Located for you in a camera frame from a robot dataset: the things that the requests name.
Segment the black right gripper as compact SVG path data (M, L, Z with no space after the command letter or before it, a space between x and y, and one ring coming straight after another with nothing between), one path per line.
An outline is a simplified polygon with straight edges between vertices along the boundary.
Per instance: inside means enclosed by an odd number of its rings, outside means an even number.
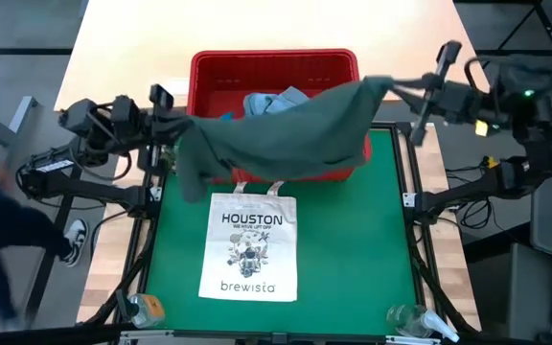
M413 144L422 144L424 141L430 115L442 116L448 123L457 123L464 118L464 113L472 103L474 92L469 85L446 80L448 70L456 61L461 47L462 44L458 41L448 41L439 50L437 68L433 73L427 73L415 80L394 80L395 85L424 90L421 97L398 87L394 88L394 93L419 116L410 135Z

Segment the light wooden desk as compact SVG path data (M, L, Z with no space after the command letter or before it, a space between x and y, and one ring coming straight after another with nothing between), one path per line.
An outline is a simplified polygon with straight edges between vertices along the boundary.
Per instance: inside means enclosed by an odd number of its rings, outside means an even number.
M442 44L461 42L448 78L463 81L475 55L452 0L89 0L55 109L190 79L207 50L345 48L360 75L412 79L436 66Z

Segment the clear bottle orange label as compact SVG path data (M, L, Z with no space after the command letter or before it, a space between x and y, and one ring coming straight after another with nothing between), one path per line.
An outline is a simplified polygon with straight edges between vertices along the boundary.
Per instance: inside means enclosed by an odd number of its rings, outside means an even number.
M117 289L115 298L123 319L130 321L138 329L156 326L165 319L164 308L160 300L153 295L125 295L121 289Z

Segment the green table mat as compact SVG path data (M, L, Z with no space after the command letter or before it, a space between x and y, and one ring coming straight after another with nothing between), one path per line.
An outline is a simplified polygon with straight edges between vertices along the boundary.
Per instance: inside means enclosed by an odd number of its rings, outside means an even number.
M298 211L298 296L292 303L226 301L198 295L209 202L165 185L147 292L164 327L178 331L383 335L387 311L416 301L398 167L387 130L370 134L372 158L343 182L285 184Z

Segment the white printed tote bag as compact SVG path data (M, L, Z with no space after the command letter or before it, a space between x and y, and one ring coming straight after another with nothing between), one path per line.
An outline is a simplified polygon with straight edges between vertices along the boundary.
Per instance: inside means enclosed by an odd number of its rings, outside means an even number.
M212 194L199 297L297 300L297 200L279 195L283 185L250 194L240 182L231 193Z

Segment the clear spray bottle white nozzle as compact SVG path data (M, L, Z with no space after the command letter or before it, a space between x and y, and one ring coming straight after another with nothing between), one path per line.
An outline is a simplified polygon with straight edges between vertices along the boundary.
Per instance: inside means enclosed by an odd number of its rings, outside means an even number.
M454 343L460 336L434 310L420 305L396 305L386 314L386 321L399 334L407 337L429 338L439 334Z

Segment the light blue denim garment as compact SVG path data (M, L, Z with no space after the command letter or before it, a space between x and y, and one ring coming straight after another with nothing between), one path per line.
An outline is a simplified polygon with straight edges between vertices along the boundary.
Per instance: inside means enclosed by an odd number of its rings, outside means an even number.
M310 98L290 86L279 94L251 93L244 97L242 105L245 117L275 114L305 103Z

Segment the red plastic laundry bin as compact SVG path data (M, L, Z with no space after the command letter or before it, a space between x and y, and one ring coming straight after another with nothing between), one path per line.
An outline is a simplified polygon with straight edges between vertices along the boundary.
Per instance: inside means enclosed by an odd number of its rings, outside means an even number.
M346 49L203 51L191 62L187 113L235 121L252 93L278 95L292 86L312 98L358 80L357 58Z

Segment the grey metal desk leg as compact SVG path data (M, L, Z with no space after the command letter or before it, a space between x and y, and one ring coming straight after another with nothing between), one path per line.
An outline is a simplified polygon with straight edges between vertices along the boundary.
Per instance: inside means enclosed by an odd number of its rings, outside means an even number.
M8 148L12 145L20 133L24 123L29 118L30 114L36 107L39 106L39 102L32 96L25 96L17 107L11 121L5 125L0 122L0 146Z

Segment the dark green shirt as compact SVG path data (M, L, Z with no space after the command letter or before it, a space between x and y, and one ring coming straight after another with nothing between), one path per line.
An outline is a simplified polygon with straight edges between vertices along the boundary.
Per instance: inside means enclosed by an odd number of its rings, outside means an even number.
M365 137L390 77L341 84L276 114L224 121L191 117L176 156L183 199L207 194L209 178L239 169L263 180L297 180L365 163Z

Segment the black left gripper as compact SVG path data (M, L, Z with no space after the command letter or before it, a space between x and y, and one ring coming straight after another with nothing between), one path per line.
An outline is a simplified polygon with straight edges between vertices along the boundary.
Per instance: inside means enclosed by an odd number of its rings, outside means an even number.
M164 136L164 143L176 144L194 122L190 117L170 119L173 95L158 83L150 87L149 100L152 113L146 118L148 142L139 148L137 166L145 173L166 173L169 170L168 163L161 157L165 128L172 130Z

